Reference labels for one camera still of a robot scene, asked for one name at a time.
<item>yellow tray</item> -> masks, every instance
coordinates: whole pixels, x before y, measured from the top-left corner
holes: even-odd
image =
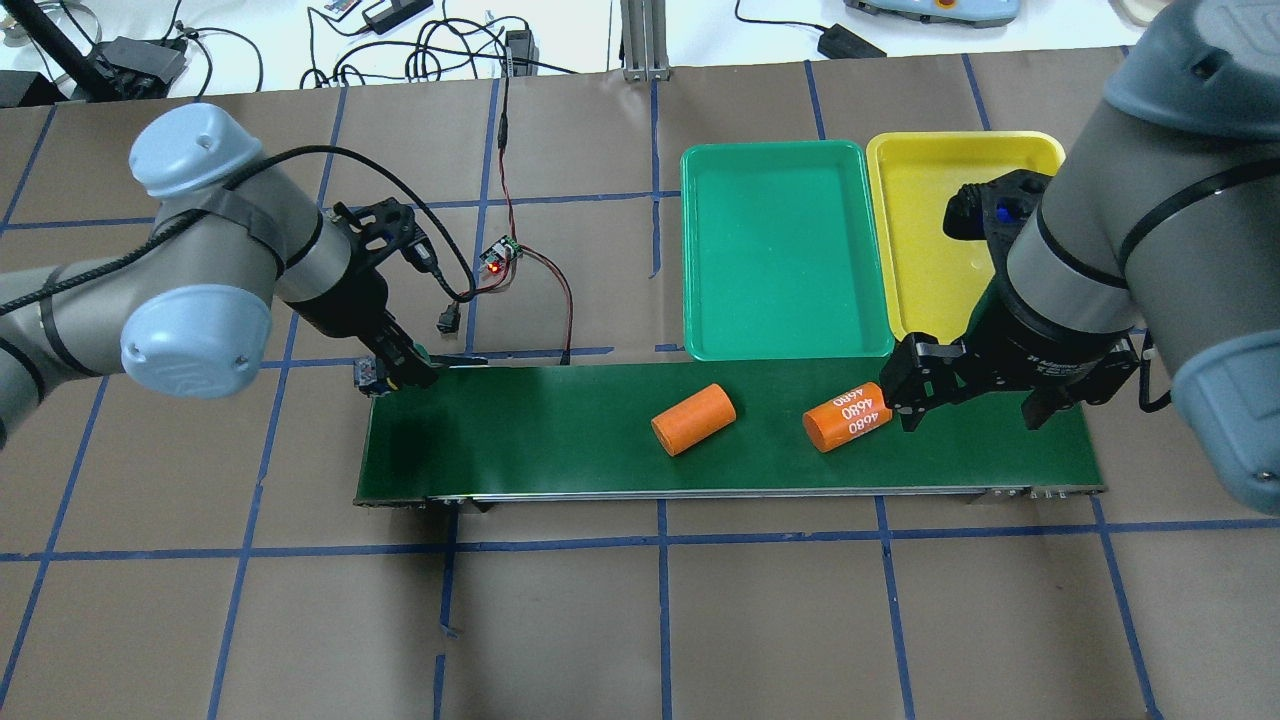
[[[960,186],[1016,169],[1052,176],[1064,158],[1062,146],[1041,132],[888,132],[872,138],[868,178],[895,337],[960,337],[991,281],[987,243],[942,232],[947,200]]]

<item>gray robot arm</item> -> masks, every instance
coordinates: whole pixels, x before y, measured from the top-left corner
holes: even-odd
[[[1029,188],[1038,206],[1015,208],[1036,178],[970,191],[997,277],[964,337],[913,333],[895,348],[881,379],[908,429],[996,389],[1033,391],[1029,427],[1108,400],[1137,365],[1128,328],[1139,310],[1224,486],[1280,515],[1277,23],[1280,0],[1170,5],[1059,174]],[[1016,238],[997,249],[1010,222]]]
[[[56,293],[47,290],[119,259],[0,275],[9,309],[0,315],[0,446],[72,379],[127,372],[175,396],[242,389],[262,359],[273,295],[325,334],[358,337],[401,384],[434,379],[387,313],[387,284],[364,249],[362,233],[385,234],[381,225],[353,228],[323,214],[276,167],[264,167],[261,143],[225,111],[192,104],[161,115],[129,164],[163,201],[152,243],[172,238]],[[420,232],[410,208],[389,208],[381,219],[399,234]],[[46,297],[31,302],[41,291]]]

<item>green tray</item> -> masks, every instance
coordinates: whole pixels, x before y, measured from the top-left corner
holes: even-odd
[[[685,347],[699,360],[892,350],[867,165],[849,141],[699,145],[681,160]]]
[[[1021,395],[897,420],[828,454],[800,416],[882,360],[453,369],[374,401],[356,503],[424,500],[910,495],[1103,489],[1084,418],[1023,427]],[[649,419],[719,383],[739,419],[668,457]]]

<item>orange can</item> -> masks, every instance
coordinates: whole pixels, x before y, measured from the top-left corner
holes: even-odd
[[[863,383],[805,413],[804,429],[814,447],[831,452],[892,419],[879,386]]]
[[[733,402],[724,388],[712,383],[658,415],[650,424],[663,450],[675,457],[733,420],[737,420]]]

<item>metal post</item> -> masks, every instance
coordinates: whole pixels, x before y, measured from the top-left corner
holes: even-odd
[[[667,79],[667,0],[622,0],[622,73],[627,82]]]
[[[79,54],[72,41],[67,40],[58,26],[45,15],[45,12],[36,6],[36,0],[0,0],[0,4],[27,29],[27,35],[35,44],[44,47],[72,76],[90,101],[105,102],[122,99],[120,92],[102,77],[102,73],[92,63]]]

